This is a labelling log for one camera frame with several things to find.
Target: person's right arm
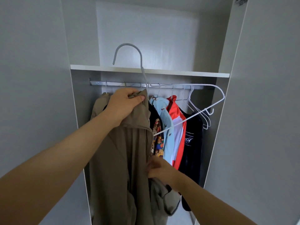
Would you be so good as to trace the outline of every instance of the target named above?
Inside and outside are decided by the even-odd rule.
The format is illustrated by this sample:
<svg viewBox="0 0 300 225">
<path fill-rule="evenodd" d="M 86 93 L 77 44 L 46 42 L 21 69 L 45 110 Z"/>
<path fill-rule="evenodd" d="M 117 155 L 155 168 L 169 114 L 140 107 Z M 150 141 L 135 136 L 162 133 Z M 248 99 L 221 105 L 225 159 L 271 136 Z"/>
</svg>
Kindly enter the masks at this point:
<svg viewBox="0 0 300 225">
<path fill-rule="evenodd" d="M 158 178 L 182 194 L 201 225 L 257 225 L 233 207 L 201 188 L 162 158 L 152 156 L 148 177 Z"/>
</svg>

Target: closet rod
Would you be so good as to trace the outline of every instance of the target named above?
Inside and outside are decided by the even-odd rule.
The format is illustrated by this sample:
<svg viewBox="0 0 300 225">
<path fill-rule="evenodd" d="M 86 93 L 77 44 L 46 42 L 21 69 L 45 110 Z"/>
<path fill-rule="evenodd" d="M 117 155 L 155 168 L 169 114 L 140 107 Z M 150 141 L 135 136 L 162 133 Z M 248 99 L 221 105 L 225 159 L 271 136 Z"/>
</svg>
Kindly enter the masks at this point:
<svg viewBox="0 0 300 225">
<path fill-rule="evenodd" d="M 99 85 L 99 86 L 113 86 L 113 87 L 133 87 L 133 88 L 146 88 L 146 83 L 131 83 L 131 82 L 113 82 L 113 81 L 93 81 L 90 80 L 90 85 Z M 149 84 L 149 88 L 159 89 L 162 84 Z M 162 86 L 161 88 L 171 88 L 171 89 L 190 89 L 190 85 L 170 85 L 170 86 Z M 194 89 L 202 90 L 204 86 L 194 85 Z M 205 89 L 214 90 L 215 87 L 206 86 Z"/>
</svg>

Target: light blue shirt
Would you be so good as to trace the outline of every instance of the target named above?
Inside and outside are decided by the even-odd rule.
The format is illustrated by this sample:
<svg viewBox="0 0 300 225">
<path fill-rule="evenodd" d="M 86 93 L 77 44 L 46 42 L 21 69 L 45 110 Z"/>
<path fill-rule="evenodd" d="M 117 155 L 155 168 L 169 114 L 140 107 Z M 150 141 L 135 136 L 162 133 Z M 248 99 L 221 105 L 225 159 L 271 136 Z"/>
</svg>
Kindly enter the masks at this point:
<svg viewBox="0 0 300 225">
<path fill-rule="evenodd" d="M 155 107 L 157 113 L 159 114 L 163 122 L 163 129 L 165 130 L 167 128 L 174 127 L 173 120 L 167 111 L 169 100 L 163 97 L 158 97 L 158 95 L 155 95 L 150 99 L 150 103 Z M 171 128 L 163 132 L 163 136 L 164 136 L 163 158 L 171 165 L 172 165 L 172 154 L 174 151 L 174 142 L 175 142 L 173 132 L 174 132 L 174 128 Z"/>
</svg>

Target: closet door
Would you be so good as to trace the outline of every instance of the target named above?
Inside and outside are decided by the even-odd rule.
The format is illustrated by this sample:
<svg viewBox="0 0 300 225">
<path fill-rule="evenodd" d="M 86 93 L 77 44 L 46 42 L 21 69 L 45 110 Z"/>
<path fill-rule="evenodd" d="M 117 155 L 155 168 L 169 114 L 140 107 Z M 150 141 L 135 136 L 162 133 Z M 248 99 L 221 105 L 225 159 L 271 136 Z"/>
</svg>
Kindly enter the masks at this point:
<svg viewBox="0 0 300 225">
<path fill-rule="evenodd" d="M 1 0 L 0 177 L 77 129 L 61 0 Z M 42 221 L 91 224 L 84 174 Z"/>
<path fill-rule="evenodd" d="M 248 0 L 205 189 L 257 224 L 300 217 L 300 0 Z"/>
</svg>

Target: wardrobe shelf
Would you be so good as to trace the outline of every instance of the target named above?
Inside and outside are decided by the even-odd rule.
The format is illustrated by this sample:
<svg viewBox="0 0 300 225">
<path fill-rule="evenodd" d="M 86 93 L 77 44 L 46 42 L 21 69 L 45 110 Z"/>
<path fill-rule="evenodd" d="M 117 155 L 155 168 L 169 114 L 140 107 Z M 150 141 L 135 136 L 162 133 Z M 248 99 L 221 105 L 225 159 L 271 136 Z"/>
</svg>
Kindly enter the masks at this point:
<svg viewBox="0 0 300 225">
<path fill-rule="evenodd" d="M 141 73 L 141 69 L 139 69 L 139 68 L 106 67 L 106 66 L 92 66 L 92 65 L 70 65 L 70 68 L 72 70 Z M 183 75 L 183 76 L 209 76 L 209 77 L 223 77 L 223 78 L 229 78 L 229 76 L 230 76 L 229 73 L 192 72 L 192 71 L 155 70 L 155 69 L 145 69 L 145 73 L 166 74 L 166 75 Z"/>
</svg>

